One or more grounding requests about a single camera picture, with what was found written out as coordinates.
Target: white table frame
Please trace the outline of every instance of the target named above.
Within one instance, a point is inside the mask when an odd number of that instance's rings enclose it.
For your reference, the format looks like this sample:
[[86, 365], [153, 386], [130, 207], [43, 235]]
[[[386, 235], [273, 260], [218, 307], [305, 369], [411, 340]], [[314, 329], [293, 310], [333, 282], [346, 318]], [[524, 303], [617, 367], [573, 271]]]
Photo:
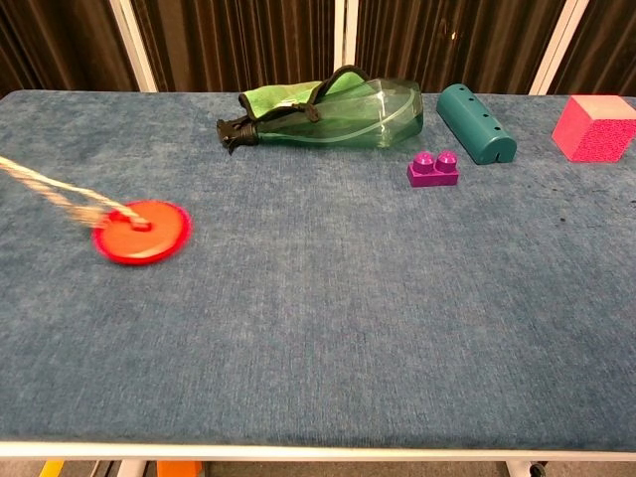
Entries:
[[243, 445], [0, 442], [0, 460], [122, 460], [118, 477], [141, 477], [148, 460], [415, 462], [504, 461], [511, 477], [528, 477], [531, 462], [636, 462], [636, 452], [572, 450], [363, 449]]

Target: foam block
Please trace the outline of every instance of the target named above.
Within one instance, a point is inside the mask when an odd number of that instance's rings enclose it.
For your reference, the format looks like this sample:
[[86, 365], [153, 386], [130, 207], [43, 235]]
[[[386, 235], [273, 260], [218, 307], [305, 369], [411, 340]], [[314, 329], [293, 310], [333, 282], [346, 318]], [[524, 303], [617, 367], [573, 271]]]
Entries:
[[575, 94], [553, 140], [572, 162], [618, 162], [636, 135], [636, 110], [614, 95]]

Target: hole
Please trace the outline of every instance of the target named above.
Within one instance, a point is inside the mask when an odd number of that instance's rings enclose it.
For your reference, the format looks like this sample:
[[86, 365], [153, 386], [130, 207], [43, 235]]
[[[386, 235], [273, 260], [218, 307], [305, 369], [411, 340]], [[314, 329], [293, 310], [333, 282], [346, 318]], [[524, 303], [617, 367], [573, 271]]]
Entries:
[[152, 224], [144, 223], [144, 224], [132, 224], [132, 229], [136, 232], [150, 232], [152, 231]]

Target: table edge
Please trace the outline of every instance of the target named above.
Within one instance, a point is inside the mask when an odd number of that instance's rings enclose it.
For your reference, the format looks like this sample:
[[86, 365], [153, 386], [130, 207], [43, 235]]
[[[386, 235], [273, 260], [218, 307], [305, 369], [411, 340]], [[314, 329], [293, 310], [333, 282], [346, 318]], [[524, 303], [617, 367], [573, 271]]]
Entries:
[[258, 445], [0, 442], [0, 460], [215, 461], [599, 461], [636, 462], [636, 452], [594, 450], [381, 449]]

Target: purple lego brick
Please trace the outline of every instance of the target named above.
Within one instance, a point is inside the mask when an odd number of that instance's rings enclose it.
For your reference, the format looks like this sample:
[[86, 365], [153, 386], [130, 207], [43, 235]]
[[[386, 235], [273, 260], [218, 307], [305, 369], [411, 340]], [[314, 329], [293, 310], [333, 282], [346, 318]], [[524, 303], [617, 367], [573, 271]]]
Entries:
[[412, 187], [455, 186], [459, 179], [457, 156], [452, 151], [442, 151], [433, 159], [430, 152], [420, 152], [406, 170]]

